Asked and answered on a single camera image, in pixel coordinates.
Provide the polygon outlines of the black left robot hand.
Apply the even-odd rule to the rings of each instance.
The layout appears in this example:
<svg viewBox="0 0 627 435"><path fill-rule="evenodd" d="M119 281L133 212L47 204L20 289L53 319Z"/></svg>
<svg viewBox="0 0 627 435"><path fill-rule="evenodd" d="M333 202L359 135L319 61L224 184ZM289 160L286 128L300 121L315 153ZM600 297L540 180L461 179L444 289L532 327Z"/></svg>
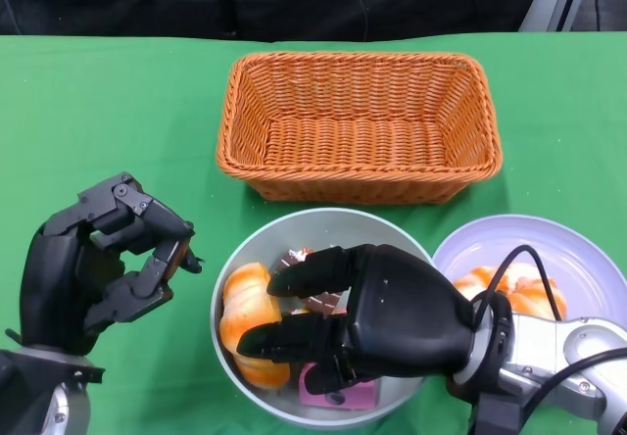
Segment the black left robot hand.
<svg viewBox="0 0 627 435"><path fill-rule="evenodd" d="M99 335L169 301L182 268L202 270L192 222L128 172L79 193L29 245L20 293L21 343L86 356Z"/></svg>

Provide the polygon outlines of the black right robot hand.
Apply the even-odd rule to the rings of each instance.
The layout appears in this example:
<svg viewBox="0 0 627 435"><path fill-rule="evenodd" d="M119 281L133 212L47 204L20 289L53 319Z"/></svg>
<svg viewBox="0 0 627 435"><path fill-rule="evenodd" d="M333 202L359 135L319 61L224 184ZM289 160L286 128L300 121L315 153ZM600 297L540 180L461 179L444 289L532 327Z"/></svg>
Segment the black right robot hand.
<svg viewBox="0 0 627 435"><path fill-rule="evenodd" d="M343 314L289 315L243 333L240 355L306 363L312 394L382 376L414 378L462 370L471 352L473 307L434 266L390 245L333 247L274 274L279 298L349 294Z"/></svg>

